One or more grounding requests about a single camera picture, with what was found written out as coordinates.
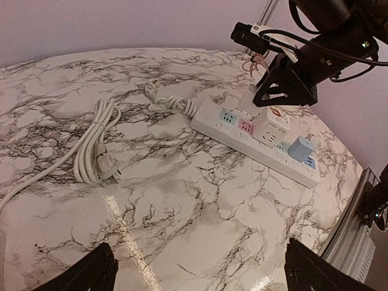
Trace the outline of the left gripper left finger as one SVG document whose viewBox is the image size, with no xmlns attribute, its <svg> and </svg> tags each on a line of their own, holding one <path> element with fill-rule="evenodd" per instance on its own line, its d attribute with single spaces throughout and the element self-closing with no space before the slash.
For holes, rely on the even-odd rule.
<svg viewBox="0 0 388 291">
<path fill-rule="evenodd" d="M 36 288 L 38 291 L 110 291 L 114 289 L 118 260 L 106 242 L 64 273 Z"/>
</svg>

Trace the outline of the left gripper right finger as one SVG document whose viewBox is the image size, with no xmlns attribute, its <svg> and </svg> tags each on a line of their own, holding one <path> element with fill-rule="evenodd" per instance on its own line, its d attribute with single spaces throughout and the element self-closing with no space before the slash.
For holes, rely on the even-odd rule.
<svg viewBox="0 0 388 291">
<path fill-rule="evenodd" d="M 331 266 L 295 238 L 290 238 L 287 244 L 285 259 L 289 291 L 373 291 Z"/>
</svg>

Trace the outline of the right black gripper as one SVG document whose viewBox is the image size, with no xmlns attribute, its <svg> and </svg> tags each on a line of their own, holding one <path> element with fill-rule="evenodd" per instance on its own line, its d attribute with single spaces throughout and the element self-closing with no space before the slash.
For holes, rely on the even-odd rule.
<svg viewBox="0 0 388 291">
<path fill-rule="evenodd" d="M 257 107 L 271 105 L 314 105 L 318 102 L 316 85 L 333 76 L 333 61 L 303 56 L 293 63 L 285 54 L 278 54 L 270 64 L 269 73 L 256 84 L 253 103 Z"/>
</svg>

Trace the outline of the white charger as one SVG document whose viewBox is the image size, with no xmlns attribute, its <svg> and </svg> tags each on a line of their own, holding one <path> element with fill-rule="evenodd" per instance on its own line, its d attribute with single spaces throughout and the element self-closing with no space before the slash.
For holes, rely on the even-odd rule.
<svg viewBox="0 0 388 291">
<path fill-rule="evenodd" d="M 276 147 L 290 132 L 288 115 L 274 106 L 264 107 L 257 116 L 252 137 L 264 145 Z"/>
</svg>

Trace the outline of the white multicolour power strip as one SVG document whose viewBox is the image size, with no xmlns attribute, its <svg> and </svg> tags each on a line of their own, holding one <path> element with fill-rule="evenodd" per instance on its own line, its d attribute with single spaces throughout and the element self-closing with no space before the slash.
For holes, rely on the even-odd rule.
<svg viewBox="0 0 388 291">
<path fill-rule="evenodd" d="M 287 153 L 287 143 L 270 148 L 255 140 L 252 137 L 253 123 L 239 112 L 205 101 L 194 114 L 190 126 L 309 189 L 319 184 L 318 166 L 312 157 L 298 162 Z"/>
</svg>

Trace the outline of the light blue cube charger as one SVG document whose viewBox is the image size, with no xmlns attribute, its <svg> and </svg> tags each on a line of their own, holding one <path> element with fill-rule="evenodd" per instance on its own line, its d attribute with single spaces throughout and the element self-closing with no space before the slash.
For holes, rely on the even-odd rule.
<svg viewBox="0 0 388 291">
<path fill-rule="evenodd" d="M 303 136 L 297 137 L 287 149 L 288 155 L 298 162 L 304 162 L 314 151 L 314 143 Z"/>
</svg>

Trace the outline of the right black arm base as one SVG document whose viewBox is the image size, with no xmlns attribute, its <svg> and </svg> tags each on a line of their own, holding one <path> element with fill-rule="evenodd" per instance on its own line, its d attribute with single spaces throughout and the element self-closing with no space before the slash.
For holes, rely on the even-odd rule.
<svg viewBox="0 0 388 291">
<path fill-rule="evenodd" d="M 363 224 L 372 227 L 375 223 L 381 230 L 387 229 L 387 218 L 384 212 L 387 209 L 387 166 L 380 175 L 380 182 L 372 186 L 370 182 L 366 183 L 363 190 L 363 196 L 358 207 L 358 215 Z"/>
</svg>

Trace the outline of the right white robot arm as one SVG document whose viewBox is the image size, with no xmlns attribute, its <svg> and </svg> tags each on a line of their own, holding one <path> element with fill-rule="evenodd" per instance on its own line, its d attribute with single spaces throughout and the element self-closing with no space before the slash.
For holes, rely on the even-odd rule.
<svg viewBox="0 0 388 291">
<path fill-rule="evenodd" d="M 369 65 L 368 72 L 387 66 L 378 59 L 377 44 L 387 42 L 387 1 L 289 1 L 289 9 L 297 26 L 314 38 L 252 27 L 253 34 L 283 50 L 256 85 L 257 107 L 314 105 L 317 85 L 342 82 L 342 70 L 354 63 Z"/>
</svg>

